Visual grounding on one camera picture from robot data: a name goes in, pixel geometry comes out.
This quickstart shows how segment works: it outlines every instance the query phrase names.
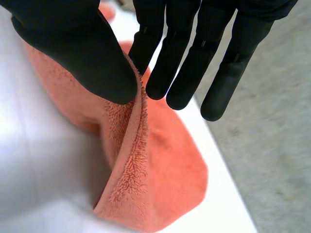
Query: orange towel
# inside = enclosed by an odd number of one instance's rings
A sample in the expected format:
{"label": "orange towel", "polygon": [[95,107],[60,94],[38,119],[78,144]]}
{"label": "orange towel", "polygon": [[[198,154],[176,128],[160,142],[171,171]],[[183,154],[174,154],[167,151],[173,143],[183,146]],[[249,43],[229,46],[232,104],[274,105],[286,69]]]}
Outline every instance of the orange towel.
{"label": "orange towel", "polygon": [[[104,16],[113,11],[102,5]],[[128,53],[131,43],[121,43]],[[186,128],[164,100],[147,99],[136,69],[138,94],[116,105],[84,89],[55,61],[25,45],[46,92],[69,121],[98,134],[112,169],[94,213],[142,232],[159,231],[204,198],[207,167]]]}

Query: towel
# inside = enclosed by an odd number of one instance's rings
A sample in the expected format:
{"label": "towel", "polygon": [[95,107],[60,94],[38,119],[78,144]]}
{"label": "towel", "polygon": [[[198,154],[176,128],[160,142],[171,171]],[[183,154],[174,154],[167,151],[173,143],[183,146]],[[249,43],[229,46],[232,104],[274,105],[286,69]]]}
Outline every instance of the towel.
{"label": "towel", "polygon": [[[111,19],[113,11],[101,5]],[[207,166],[181,120],[165,100],[147,98],[141,77],[136,98],[117,105],[84,89],[54,60],[25,43],[33,70],[47,94],[72,124],[101,138],[111,175],[94,214],[140,232],[159,231],[196,207],[205,197]]]}

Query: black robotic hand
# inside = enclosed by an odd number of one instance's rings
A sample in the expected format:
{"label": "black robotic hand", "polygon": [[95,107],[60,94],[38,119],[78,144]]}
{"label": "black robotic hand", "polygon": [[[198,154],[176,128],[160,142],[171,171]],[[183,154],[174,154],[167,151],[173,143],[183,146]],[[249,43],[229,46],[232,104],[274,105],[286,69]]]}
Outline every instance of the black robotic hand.
{"label": "black robotic hand", "polygon": [[[287,16],[297,1],[134,0],[140,30],[135,35],[129,56],[140,73],[146,71],[162,38],[166,8],[168,33],[148,80],[147,95],[159,100],[168,92],[166,101],[171,108],[185,108],[216,53],[226,25],[238,9],[230,44],[201,106],[204,119],[218,120],[225,112],[257,45],[267,36],[274,21]],[[172,83],[198,10],[194,43]]]}
{"label": "black robotic hand", "polygon": [[100,0],[0,0],[17,33],[84,86],[126,104],[137,92],[135,74],[98,10]]}

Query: gray carpet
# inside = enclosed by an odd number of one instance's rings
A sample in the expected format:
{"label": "gray carpet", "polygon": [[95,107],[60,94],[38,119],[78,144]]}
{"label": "gray carpet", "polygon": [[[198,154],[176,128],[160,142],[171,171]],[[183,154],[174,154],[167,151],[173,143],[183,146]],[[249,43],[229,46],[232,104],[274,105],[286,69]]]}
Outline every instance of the gray carpet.
{"label": "gray carpet", "polygon": [[[231,37],[196,92],[202,103]],[[223,118],[208,124],[259,232],[311,232],[311,1],[257,48]]]}

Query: towel fold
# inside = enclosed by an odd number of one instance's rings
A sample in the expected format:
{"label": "towel fold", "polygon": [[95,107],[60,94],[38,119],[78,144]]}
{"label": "towel fold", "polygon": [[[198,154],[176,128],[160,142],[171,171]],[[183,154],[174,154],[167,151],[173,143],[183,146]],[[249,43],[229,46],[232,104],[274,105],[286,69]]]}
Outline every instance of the towel fold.
{"label": "towel fold", "polygon": [[[131,43],[122,42],[124,53]],[[164,100],[148,99],[144,77],[127,105],[93,95],[58,63],[25,44],[47,94],[72,124],[101,137],[110,178],[95,204],[98,217],[141,232],[156,232],[197,206],[207,189],[207,167],[191,136]]]}

